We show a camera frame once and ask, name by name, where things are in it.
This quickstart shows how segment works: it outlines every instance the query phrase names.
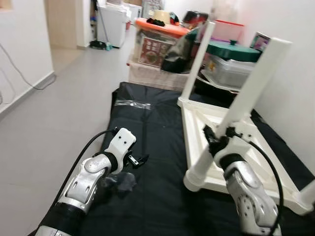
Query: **black tablecloth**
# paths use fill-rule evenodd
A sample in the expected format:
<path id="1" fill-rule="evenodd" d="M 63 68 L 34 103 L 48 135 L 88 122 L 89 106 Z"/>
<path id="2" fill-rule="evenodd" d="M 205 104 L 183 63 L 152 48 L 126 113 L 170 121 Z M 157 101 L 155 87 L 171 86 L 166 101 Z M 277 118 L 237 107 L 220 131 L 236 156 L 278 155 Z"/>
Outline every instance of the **black tablecloth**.
<path id="1" fill-rule="evenodd" d="M 109 128 L 125 127 L 137 138 L 135 155 L 149 154 L 147 163 L 133 170 L 137 185 L 126 196 L 100 186 L 80 234 L 82 236 L 236 236 L 239 217 L 231 196 L 202 189 L 197 193 L 183 185 L 187 170 L 178 92 L 121 83 L 115 99 L 150 103 L 151 109 L 113 106 Z M 226 106 L 216 98 L 193 94 L 193 100 Z M 299 189 L 314 176 L 285 142 L 253 113 L 253 121 Z M 105 137 L 105 149 L 111 137 Z M 281 220 L 284 236 L 315 235 L 314 217 L 285 209 Z"/>

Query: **orange lid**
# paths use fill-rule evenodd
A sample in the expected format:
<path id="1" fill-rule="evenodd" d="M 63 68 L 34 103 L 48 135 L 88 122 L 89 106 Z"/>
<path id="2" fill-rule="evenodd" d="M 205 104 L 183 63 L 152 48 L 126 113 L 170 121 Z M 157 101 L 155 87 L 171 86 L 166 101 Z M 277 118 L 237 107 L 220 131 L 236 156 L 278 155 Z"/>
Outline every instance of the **orange lid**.
<path id="1" fill-rule="evenodd" d="M 147 19 L 144 19 L 144 18 L 137 18 L 136 24 L 138 26 L 141 26 L 142 28 L 146 28 L 148 30 L 157 30 L 162 33 L 170 34 L 176 38 L 180 38 L 190 31 L 187 28 L 175 26 L 175 25 L 169 25 L 169 24 L 165 24 L 165 26 L 153 25 L 153 24 L 147 23 Z"/>

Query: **black cable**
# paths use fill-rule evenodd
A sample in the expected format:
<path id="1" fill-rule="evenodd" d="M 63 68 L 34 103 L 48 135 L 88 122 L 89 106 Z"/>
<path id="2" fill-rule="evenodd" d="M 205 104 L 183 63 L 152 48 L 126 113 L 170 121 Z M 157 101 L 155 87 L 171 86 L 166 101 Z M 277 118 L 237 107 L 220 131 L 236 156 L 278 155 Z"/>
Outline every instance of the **black cable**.
<path id="1" fill-rule="evenodd" d="M 281 219 L 281 215 L 282 215 L 282 212 L 283 212 L 283 208 L 284 208 L 284 192 L 283 192 L 283 189 L 282 189 L 282 184 L 281 184 L 281 180 L 280 180 L 280 177 L 278 175 L 278 172 L 274 166 L 274 164 L 272 164 L 272 161 L 270 160 L 270 158 L 267 156 L 267 154 L 259 147 L 257 146 L 255 143 L 253 143 L 252 141 L 248 142 L 250 145 L 252 145 L 257 151 L 260 152 L 261 155 L 263 155 L 263 157 L 266 159 L 266 161 L 268 162 L 272 172 L 274 173 L 275 175 L 275 178 L 276 178 L 276 182 L 277 182 L 277 185 L 278 185 L 278 189 L 279 189 L 279 208 L 278 208 L 278 215 L 277 215 L 277 218 L 275 220 L 275 223 L 274 225 L 271 227 L 270 229 L 270 232 L 269 232 L 269 235 L 268 236 L 272 236 L 273 233 L 275 232 L 276 228 L 278 227 L 278 224 L 280 222 L 280 219 Z"/>
<path id="2" fill-rule="evenodd" d="M 15 65 L 15 63 L 13 62 L 10 54 L 7 52 L 7 50 L 2 46 L 2 44 L 0 43 L 0 48 L 2 48 L 4 54 L 7 56 L 8 60 L 10 61 L 11 65 L 13 66 L 13 68 L 19 73 L 19 75 L 21 76 L 22 80 L 27 83 L 29 86 L 31 86 L 33 89 L 36 89 L 36 90 L 43 90 L 45 88 L 47 88 L 48 86 L 50 86 L 54 81 L 56 81 L 56 75 L 54 75 L 54 80 L 52 82 L 50 82 L 49 84 L 47 84 L 45 87 L 43 88 L 36 88 L 35 86 L 33 86 L 30 82 L 28 82 L 23 73 L 19 70 L 19 68 Z"/>
<path id="3" fill-rule="evenodd" d="M 114 132 L 115 132 L 114 130 L 105 130 L 105 131 L 102 131 L 102 132 L 96 134 L 93 138 L 91 138 L 91 140 L 84 146 L 84 148 L 82 149 L 82 151 L 81 151 L 80 154 L 78 155 L 77 159 L 76 159 L 75 162 L 73 163 L 73 165 L 72 165 L 72 167 L 71 167 L 71 169 L 70 169 L 68 175 L 67 175 L 66 178 L 64 179 L 63 184 L 61 185 L 61 187 L 60 187 L 60 189 L 59 189 L 59 192 L 57 193 L 57 195 L 56 195 L 56 197 L 55 197 L 55 199 L 54 199 L 54 201 L 53 201 L 53 203 L 52 203 L 52 205 L 50 206 L 50 208 L 49 208 L 48 211 L 50 211 L 50 209 L 53 208 L 53 207 L 56 205 L 56 203 L 57 203 L 57 201 L 58 201 L 58 199 L 59 199 L 59 197 L 60 197 L 60 195 L 61 195 L 61 193 L 62 193 L 62 191 L 63 191 L 63 189 L 64 189 L 64 187 L 65 187 L 65 185 L 67 184 L 67 182 L 68 182 L 70 176 L 72 175 L 72 172 L 74 171 L 75 167 L 76 167 L 77 164 L 79 163 L 81 157 L 83 156 L 83 154 L 85 153 L 85 151 L 88 149 L 88 147 L 89 147 L 89 146 L 94 142 L 94 140 L 97 139 L 99 136 L 101 136 L 101 135 L 103 135 L 103 134 L 107 134 L 107 133 L 114 133 Z"/>

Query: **tile floor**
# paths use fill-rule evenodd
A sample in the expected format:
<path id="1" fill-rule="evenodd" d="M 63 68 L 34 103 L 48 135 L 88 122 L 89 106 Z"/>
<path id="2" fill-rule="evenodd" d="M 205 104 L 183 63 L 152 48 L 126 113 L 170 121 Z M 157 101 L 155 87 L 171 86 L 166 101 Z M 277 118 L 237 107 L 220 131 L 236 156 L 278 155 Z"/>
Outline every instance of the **tile floor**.
<path id="1" fill-rule="evenodd" d="M 54 71 L 57 75 L 83 53 L 83 50 L 62 48 L 58 46 L 51 46 L 50 50 Z"/>
<path id="2" fill-rule="evenodd" d="M 0 121 L 1 235 L 22 236 L 36 228 L 83 146 L 106 128 L 111 92 L 128 79 L 134 36 L 131 28 L 121 49 L 83 51 L 55 83 Z"/>

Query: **mop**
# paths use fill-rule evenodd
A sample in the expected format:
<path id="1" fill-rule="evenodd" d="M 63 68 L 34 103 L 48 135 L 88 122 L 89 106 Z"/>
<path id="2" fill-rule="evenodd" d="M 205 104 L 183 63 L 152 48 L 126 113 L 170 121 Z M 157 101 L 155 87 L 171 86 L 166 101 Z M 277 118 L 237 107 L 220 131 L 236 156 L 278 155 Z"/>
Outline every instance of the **mop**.
<path id="1" fill-rule="evenodd" d="M 104 29 L 104 33 L 105 33 L 105 39 L 106 39 L 106 42 L 101 42 L 101 41 L 98 41 L 98 40 L 94 40 L 94 41 L 91 41 L 90 42 L 90 47 L 91 48 L 95 48 L 95 49 L 102 49 L 102 50 L 111 50 L 113 48 L 113 46 L 111 45 L 111 43 L 108 41 L 108 37 L 107 37 L 107 32 L 106 32 L 106 28 L 105 28 L 105 24 L 104 24 L 104 20 L 103 20 L 103 16 L 102 16 L 102 11 L 99 9 L 99 5 L 98 5 L 98 2 L 96 0 L 96 5 L 97 5 L 97 9 L 98 9 L 98 12 L 99 12 L 99 17 L 102 21 L 102 25 L 103 25 L 103 29 Z"/>

